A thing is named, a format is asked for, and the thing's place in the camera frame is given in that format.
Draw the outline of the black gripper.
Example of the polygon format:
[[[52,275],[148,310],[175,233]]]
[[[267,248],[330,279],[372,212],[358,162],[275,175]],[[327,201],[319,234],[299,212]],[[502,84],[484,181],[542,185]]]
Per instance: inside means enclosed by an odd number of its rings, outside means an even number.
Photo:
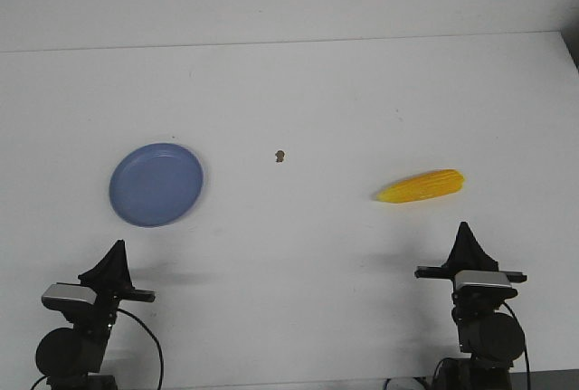
[[[470,270],[458,270],[465,260]],[[498,262],[487,255],[466,222],[461,222],[451,252],[442,267],[418,266],[417,279],[449,280],[452,302],[460,313],[492,313],[518,295],[515,284],[527,281],[520,271],[498,271]]]
[[[83,317],[109,315],[121,301],[152,303],[156,293],[152,290],[134,289],[126,244],[117,240],[105,256],[90,270],[78,276],[81,285],[74,285],[68,313]],[[107,290],[118,287],[122,290]]]

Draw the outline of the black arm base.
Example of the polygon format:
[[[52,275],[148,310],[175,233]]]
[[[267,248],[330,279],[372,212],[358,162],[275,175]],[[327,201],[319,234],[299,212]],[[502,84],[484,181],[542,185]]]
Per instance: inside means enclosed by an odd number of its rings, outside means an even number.
[[[42,381],[52,390],[118,390],[114,376],[82,375],[67,378],[42,376],[32,386],[34,390]]]
[[[510,364],[475,357],[445,357],[435,368],[431,389],[511,390],[509,367]]]

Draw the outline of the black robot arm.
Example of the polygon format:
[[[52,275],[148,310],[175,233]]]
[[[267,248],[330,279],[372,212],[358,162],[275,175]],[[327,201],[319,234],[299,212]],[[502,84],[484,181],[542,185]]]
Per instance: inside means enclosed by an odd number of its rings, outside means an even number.
[[[126,244],[117,240],[78,284],[58,282],[41,296],[45,308],[60,312],[71,324],[46,334],[35,351],[35,364],[51,389],[116,389],[115,376],[100,372],[109,338],[119,314],[134,319],[152,338],[159,358],[161,388],[165,374],[162,347],[150,328],[121,301],[152,303],[151,290],[136,289],[128,268]]]
[[[460,223],[446,262],[439,267],[419,266],[414,277],[452,283],[451,317],[462,353],[503,367],[511,367],[524,353],[523,329],[498,309],[518,295],[513,285],[527,281],[527,276],[521,271],[502,271],[484,252],[468,223]]]

